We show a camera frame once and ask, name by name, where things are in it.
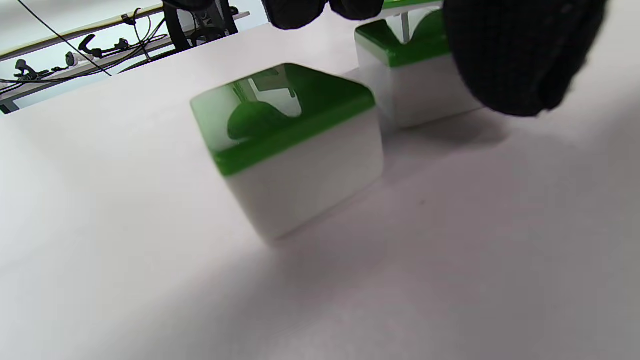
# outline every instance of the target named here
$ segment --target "table surface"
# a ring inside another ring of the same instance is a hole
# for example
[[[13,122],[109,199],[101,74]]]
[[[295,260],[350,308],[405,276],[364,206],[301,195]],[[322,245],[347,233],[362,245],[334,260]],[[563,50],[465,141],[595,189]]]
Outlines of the table surface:
[[[283,61],[355,76],[353,23],[263,26],[7,116],[0,357],[637,359],[639,12],[610,2],[562,108],[395,134],[377,183],[270,247],[188,101]]]

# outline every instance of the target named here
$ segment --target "white wall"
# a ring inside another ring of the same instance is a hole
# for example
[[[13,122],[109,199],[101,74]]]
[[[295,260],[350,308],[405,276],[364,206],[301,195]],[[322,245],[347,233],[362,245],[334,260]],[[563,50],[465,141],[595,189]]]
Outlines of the white wall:
[[[79,28],[93,22],[98,22],[119,16],[123,13],[131,12],[136,8],[145,8],[158,4],[160,0],[23,0],[38,16],[48,25],[58,32]],[[251,16],[236,22],[238,30],[244,31],[255,26],[267,23],[267,17],[262,7],[261,0],[230,0],[232,6],[238,7],[240,11],[249,11]],[[153,27],[162,20],[163,14],[154,15],[151,19]],[[29,14],[16,0],[0,0],[0,49],[9,49],[22,44],[32,42],[41,38],[51,36],[51,32],[41,25],[31,14]],[[146,19],[139,21],[138,31],[142,32],[141,37],[147,32],[148,22]],[[167,33],[163,26],[159,32]],[[129,43],[137,42],[132,26],[120,25],[111,29],[96,33],[96,38],[90,47],[100,47],[108,49],[118,42],[118,39],[126,38]],[[71,41],[76,47],[82,38]],[[37,51],[35,53],[21,56],[35,70],[41,71],[51,69],[56,66],[65,67],[65,54],[71,51],[67,44],[58,44],[50,48]],[[16,73],[16,59],[0,62],[0,78],[13,79]],[[115,68],[113,73],[124,69],[133,63],[141,61],[142,58],[135,58],[130,62]],[[37,94],[33,94],[16,101],[16,105],[24,108],[59,94],[74,90],[76,88],[100,81],[106,78],[104,74],[97,74],[86,78],[75,79],[62,85],[52,87]]]

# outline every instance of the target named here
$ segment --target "black cable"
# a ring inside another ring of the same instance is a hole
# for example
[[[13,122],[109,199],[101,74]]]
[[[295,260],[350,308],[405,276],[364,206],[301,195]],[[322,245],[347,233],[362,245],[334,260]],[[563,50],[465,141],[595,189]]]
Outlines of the black cable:
[[[196,31],[198,31],[198,23],[196,22],[196,14],[191,13],[191,17],[193,18],[193,32],[191,33],[191,35],[193,35]],[[198,46],[198,40],[194,40],[192,45],[193,47]]]
[[[22,5],[23,8],[25,8],[31,15],[33,15],[34,18],[36,18],[37,21],[40,21],[47,29],[49,29],[52,33],[54,33],[58,38],[60,38],[60,40],[64,41],[67,43],[67,45],[69,45],[75,52],[79,53],[80,55],[82,55],[85,59],[87,59],[90,63],[92,63],[95,67],[97,67],[98,69],[100,69],[101,71],[103,71],[105,74],[111,76],[110,73],[108,73],[106,70],[104,70],[102,67],[100,67],[100,65],[96,64],[95,62],[93,62],[93,60],[89,59],[89,57],[85,54],[83,54],[80,50],[76,49],[75,46],[71,45],[70,42],[67,41],[67,39],[63,38],[62,35],[58,34],[55,30],[53,30],[49,25],[47,25],[46,22],[44,22],[41,18],[38,17],[38,15],[36,15],[35,12],[33,12],[26,4],[24,4],[22,2],[22,0],[17,0],[18,3],[20,3],[20,5]]]
[[[12,86],[9,86],[6,89],[3,89],[3,91],[0,91],[0,96],[4,95],[4,94],[8,94],[14,90],[18,90],[19,88],[23,87],[24,84],[14,84]]]
[[[138,44],[142,44],[142,39],[140,38],[140,34],[138,33],[138,21],[137,17],[138,17],[138,11],[142,10],[141,8],[137,8],[136,11],[133,12],[133,29],[136,31],[136,38],[138,38]],[[147,35],[149,34],[149,32],[151,31],[151,17],[148,17],[149,19],[149,30],[147,31]],[[142,47],[142,51],[143,53],[145,53],[145,56],[147,57],[147,61],[151,62],[151,57],[149,56],[149,53],[147,52],[147,50],[145,49],[145,47]]]

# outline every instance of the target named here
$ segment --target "cable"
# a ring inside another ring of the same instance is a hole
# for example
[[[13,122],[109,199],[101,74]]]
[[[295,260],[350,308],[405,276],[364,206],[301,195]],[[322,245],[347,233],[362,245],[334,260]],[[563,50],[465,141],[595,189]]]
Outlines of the cable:
[[[23,8],[25,8],[31,15],[33,15],[34,18],[36,18],[37,21],[40,21],[40,23],[42,23],[47,29],[51,30],[52,33],[54,33],[58,38],[60,38],[60,40],[64,41],[67,43],[67,45],[69,45],[75,52],[79,53],[80,55],[84,56],[85,59],[87,59],[90,63],[92,63],[95,67],[97,67],[98,69],[100,69],[101,71],[103,71],[105,74],[111,76],[110,73],[108,73],[106,70],[104,70],[102,67],[100,67],[100,65],[96,64],[95,62],[93,62],[93,60],[89,59],[89,57],[87,57],[86,55],[84,55],[80,50],[76,49],[75,46],[71,45],[70,42],[67,41],[67,39],[63,38],[62,35],[58,34],[55,30],[53,30],[49,25],[47,25],[46,22],[44,22],[41,18],[38,17],[38,15],[36,15],[35,12],[31,11],[31,9],[22,2],[22,0],[17,0],[18,3],[20,3],[20,5],[22,5]]]
[[[140,34],[138,33],[138,21],[136,21],[137,17],[138,17],[138,11],[142,10],[141,8],[137,8],[136,11],[133,12],[133,29],[136,31],[136,38],[138,38],[138,44],[142,45],[142,39],[140,38]],[[149,32],[151,32],[151,17],[147,17],[149,19],[149,30],[147,31],[147,35],[145,35],[145,37],[147,37],[149,35]],[[145,53],[145,56],[147,57],[147,61],[151,62],[151,57],[149,56],[149,53],[147,52],[147,50],[145,49],[145,47],[142,47],[142,51],[143,53]]]
[[[12,86],[9,86],[8,88],[4,89],[3,91],[0,92],[0,96],[4,95],[4,94],[8,94],[14,90],[17,90],[21,87],[23,87],[24,84],[14,84]]]

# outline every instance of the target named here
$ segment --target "green and white block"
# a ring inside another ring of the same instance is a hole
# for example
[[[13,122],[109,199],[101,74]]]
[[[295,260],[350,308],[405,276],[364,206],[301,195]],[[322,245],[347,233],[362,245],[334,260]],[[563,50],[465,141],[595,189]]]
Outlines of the green and white block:
[[[209,90],[191,107],[216,166],[266,240],[382,173],[375,100],[361,84],[283,64]]]
[[[414,10],[360,26],[362,81],[391,123],[411,127],[482,108],[451,56],[439,8]]]

